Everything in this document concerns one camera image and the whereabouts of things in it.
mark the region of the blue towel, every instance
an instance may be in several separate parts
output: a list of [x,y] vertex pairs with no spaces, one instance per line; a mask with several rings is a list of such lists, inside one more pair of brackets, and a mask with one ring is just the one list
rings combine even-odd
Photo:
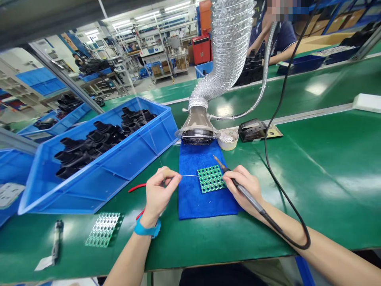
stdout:
[[[180,146],[179,173],[198,175],[197,170],[218,165],[215,155],[226,165],[217,140],[209,146]],[[236,215],[241,207],[228,188],[202,193],[198,177],[183,177],[179,184],[179,219]]]

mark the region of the blue cloth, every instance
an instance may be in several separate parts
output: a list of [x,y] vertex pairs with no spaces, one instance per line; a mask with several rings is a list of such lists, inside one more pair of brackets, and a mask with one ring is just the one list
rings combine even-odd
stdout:
[[[249,47],[258,38],[261,31],[262,31],[262,22],[258,23],[256,27],[252,28]],[[275,45],[274,45],[275,48],[272,50],[271,56],[276,55],[278,52],[283,52],[290,45],[296,42],[298,42],[298,40],[296,39],[294,28],[292,27],[291,22],[282,22],[279,29],[279,33],[275,40]],[[264,54],[264,50],[265,50],[265,41],[263,41],[260,47],[260,51],[262,54]]]
[[[215,155],[226,165],[221,148],[215,140],[209,146],[180,146],[179,173],[195,175],[197,170],[218,165]],[[228,188],[202,193],[198,177],[183,176],[179,184],[179,219],[236,215],[242,208]]]

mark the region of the blue shirt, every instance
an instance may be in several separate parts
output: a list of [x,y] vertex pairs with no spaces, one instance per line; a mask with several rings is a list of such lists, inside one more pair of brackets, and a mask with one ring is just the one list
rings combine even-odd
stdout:
[[[250,36],[250,42],[249,47],[254,43],[254,41],[258,38],[262,31],[262,22],[258,23],[256,27],[253,27],[251,30],[251,36]],[[272,50],[271,55],[274,56],[278,52],[283,52],[285,49],[287,49],[290,45],[298,42],[294,33],[294,28],[292,27],[291,22],[282,22],[279,33],[277,35],[277,38],[275,40],[275,45]],[[260,51],[262,54],[264,54],[265,50],[265,41],[263,41]]]

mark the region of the metal hose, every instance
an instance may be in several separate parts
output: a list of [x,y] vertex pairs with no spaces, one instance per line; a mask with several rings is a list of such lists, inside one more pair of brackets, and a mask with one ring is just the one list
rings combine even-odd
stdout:
[[239,78],[245,64],[252,29],[254,0],[212,0],[213,71],[194,88],[193,106],[208,108]]
[[272,41],[273,41],[273,37],[275,34],[275,30],[277,28],[277,23],[278,22],[272,23],[271,29],[270,29],[269,40],[266,43],[263,77],[262,77],[262,87],[261,87],[261,92],[259,93],[257,101],[254,103],[254,105],[252,107],[250,107],[250,109],[248,111],[241,113],[239,115],[234,115],[234,116],[230,116],[230,117],[220,117],[220,116],[210,115],[210,119],[215,119],[215,120],[231,120],[232,119],[232,120],[234,120],[234,119],[237,119],[237,118],[240,118],[240,117],[243,117],[243,116],[249,114],[258,106],[258,104],[261,101],[263,94],[265,93],[265,90],[266,90],[267,73],[268,73],[268,69],[269,69],[269,59],[270,59],[270,55],[271,55]]

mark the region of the red wire cutters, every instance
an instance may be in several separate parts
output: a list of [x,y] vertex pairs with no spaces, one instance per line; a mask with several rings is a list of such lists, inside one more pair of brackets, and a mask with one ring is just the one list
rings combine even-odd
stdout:
[[[138,189],[138,188],[141,188],[141,187],[145,187],[145,186],[146,186],[146,184],[140,184],[140,185],[134,186],[133,188],[129,189],[128,192],[131,193],[131,192],[133,192],[134,190],[136,190],[136,189]],[[145,210],[145,209],[146,209],[146,208],[144,208],[144,209],[142,210],[142,212],[136,217],[136,220],[138,220],[139,217],[144,213],[144,210]]]

